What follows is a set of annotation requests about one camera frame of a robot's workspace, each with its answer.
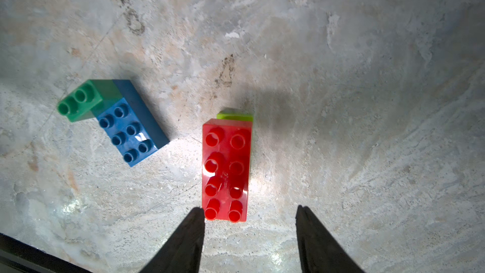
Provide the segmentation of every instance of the red lego brick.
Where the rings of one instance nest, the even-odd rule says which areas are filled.
[[[252,122],[202,126],[202,207],[209,220],[246,221]]]

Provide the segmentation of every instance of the blue lego brick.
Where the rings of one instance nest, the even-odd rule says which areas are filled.
[[[122,81],[123,97],[105,112],[96,116],[111,142],[133,167],[169,143],[129,80]]]
[[[160,129],[157,121],[153,118],[149,108],[145,105],[140,94],[129,80],[114,79],[114,84],[118,87],[121,95],[125,98],[131,106],[135,115],[140,119],[143,127],[147,130],[157,148],[162,148],[170,141],[165,136],[165,133]]]

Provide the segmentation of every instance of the lego stud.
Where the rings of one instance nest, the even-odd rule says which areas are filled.
[[[219,213],[219,208],[221,207],[221,203],[213,198],[209,200],[209,203],[206,207],[206,218],[209,220],[213,220],[216,218],[217,213]]]
[[[215,173],[219,167],[222,166],[224,162],[224,156],[219,152],[213,152],[209,155],[206,162],[204,163],[204,167],[206,168],[207,172]]]
[[[111,138],[111,143],[114,145],[122,145],[126,141],[126,136],[123,132],[119,132]]]
[[[229,190],[229,195],[234,199],[239,199],[243,195],[243,188],[240,186],[234,186]]]
[[[140,132],[140,124],[139,123],[132,123],[126,127],[126,132],[128,135],[133,136]]]
[[[93,88],[90,85],[84,85],[74,93],[77,102],[90,102],[94,98]]]
[[[70,96],[57,106],[57,111],[63,116],[67,114],[73,114],[78,111],[78,104],[76,100],[74,100],[74,98]]]
[[[229,164],[229,172],[232,175],[240,175],[244,171],[244,164],[241,161],[233,161]]]
[[[135,161],[136,157],[137,157],[137,154],[135,149],[131,149],[123,155],[123,159],[127,163],[130,163],[131,161]]]
[[[108,115],[106,115],[106,116],[104,116],[103,118],[100,119],[100,127],[103,128],[103,129],[112,127],[113,124],[114,124],[114,119],[110,114],[108,114]]]
[[[224,130],[221,128],[214,128],[209,131],[206,136],[206,144],[209,147],[215,147],[224,138]]]
[[[211,177],[207,182],[205,192],[207,196],[213,197],[217,194],[217,192],[221,189],[221,187],[222,187],[221,178],[214,176],[214,177]]]
[[[140,151],[141,153],[146,153],[151,149],[151,146],[152,145],[150,140],[143,141],[138,145],[138,151]]]
[[[238,200],[233,200],[229,207],[229,220],[232,222],[238,222],[243,214],[243,204]]]
[[[114,115],[118,118],[126,117],[128,112],[128,107],[126,105],[120,105],[114,109]]]
[[[231,137],[230,145],[236,150],[240,150],[246,146],[246,139],[249,137],[249,133],[246,130],[237,131],[233,137]]]

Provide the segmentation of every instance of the lime green lego brick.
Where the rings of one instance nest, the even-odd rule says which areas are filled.
[[[88,80],[57,105],[57,112],[70,122],[93,118],[123,98],[112,80]]]
[[[238,114],[238,113],[223,113],[223,112],[219,112],[219,114],[217,114],[216,118],[217,119],[251,121],[251,122],[253,122],[253,116],[250,115],[250,114]]]

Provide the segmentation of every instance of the stone floor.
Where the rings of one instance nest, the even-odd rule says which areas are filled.
[[[245,223],[201,272],[299,272],[298,204],[367,272],[485,267],[485,0],[1,0],[0,232],[137,272],[201,200],[202,124],[252,113]],[[129,168],[56,103],[131,79],[171,143]]]

